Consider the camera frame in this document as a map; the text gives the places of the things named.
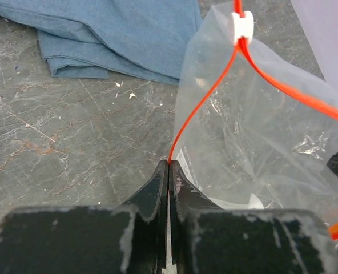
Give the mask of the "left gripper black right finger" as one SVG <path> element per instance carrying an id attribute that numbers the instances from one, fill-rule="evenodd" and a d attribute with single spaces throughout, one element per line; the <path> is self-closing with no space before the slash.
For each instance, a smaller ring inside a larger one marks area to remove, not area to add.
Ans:
<path id="1" fill-rule="evenodd" d="M 326 226 L 304 210 L 224 210 L 173 160 L 172 261 L 179 273 L 338 273 Z"/>

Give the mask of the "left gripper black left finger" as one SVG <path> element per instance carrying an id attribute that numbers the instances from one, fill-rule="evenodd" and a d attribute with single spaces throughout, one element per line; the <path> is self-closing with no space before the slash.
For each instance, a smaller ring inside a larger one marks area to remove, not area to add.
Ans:
<path id="1" fill-rule="evenodd" d="M 0 273 L 161 273 L 167 161 L 116 206 L 22 207 L 0 222 Z"/>

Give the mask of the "clear zip bag orange zipper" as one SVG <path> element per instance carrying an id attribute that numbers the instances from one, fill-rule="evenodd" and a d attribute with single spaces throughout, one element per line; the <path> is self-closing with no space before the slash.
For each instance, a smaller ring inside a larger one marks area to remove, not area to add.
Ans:
<path id="1" fill-rule="evenodd" d="M 338 246 L 338 95 L 255 39 L 240 1 L 213 5 L 184 57 L 170 160 L 225 209 L 306 209 Z"/>

